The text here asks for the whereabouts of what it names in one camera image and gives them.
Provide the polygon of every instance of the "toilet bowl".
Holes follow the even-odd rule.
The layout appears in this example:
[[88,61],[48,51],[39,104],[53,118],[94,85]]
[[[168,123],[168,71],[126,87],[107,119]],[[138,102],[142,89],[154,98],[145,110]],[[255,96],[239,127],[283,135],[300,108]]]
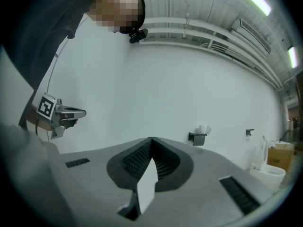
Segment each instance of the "toilet bowl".
[[258,149],[257,159],[251,166],[250,174],[261,181],[272,192],[277,192],[286,171],[276,166],[267,165],[267,157],[268,142],[265,136],[263,136],[261,146]]

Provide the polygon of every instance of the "wall-mounted air conditioner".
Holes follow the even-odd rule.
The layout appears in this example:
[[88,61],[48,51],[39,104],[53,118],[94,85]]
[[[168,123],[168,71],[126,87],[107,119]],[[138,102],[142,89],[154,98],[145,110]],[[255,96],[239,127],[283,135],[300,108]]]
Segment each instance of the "wall-mounted air conditioner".
[[263,57],[268,56],[271,52],[270,46],[266,40],[260,35],[249,23],[243,19],[237,19],[234,21],[231,27],[232,34],[241,38],[247,44],[255,49],[257,48],[258,53],[262,53]]

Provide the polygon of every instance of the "black hair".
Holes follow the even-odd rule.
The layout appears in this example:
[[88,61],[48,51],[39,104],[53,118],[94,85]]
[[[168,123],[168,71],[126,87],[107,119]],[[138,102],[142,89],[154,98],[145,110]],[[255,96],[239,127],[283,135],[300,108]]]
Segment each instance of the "black hair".
[[138,0],[138,19],[132,21],[132,26],[120,27],[120,33],[130,34],[141,28],[145,20],[145,1]]

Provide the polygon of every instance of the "brown box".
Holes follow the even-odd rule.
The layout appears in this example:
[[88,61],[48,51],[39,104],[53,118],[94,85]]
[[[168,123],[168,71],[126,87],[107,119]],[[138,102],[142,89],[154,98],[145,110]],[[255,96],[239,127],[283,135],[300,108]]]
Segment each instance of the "brown box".
[[268,149],[267,164],[284,169],[289,169],[294,154],[293,144],[276,144],[276,148]]

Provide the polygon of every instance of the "wall-mounted holder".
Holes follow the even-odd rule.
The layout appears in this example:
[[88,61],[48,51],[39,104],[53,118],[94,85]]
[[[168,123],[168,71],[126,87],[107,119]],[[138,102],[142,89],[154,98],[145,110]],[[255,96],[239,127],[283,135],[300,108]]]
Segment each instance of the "wall-mounted holder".
[[189,132],[188,140],[193,142],[193,146],[202,146],[204,145],[206,135],[207,134],[194,134]]
[[254,131],[254,129],[246,130],[246,136],[251,136],[251,131]]

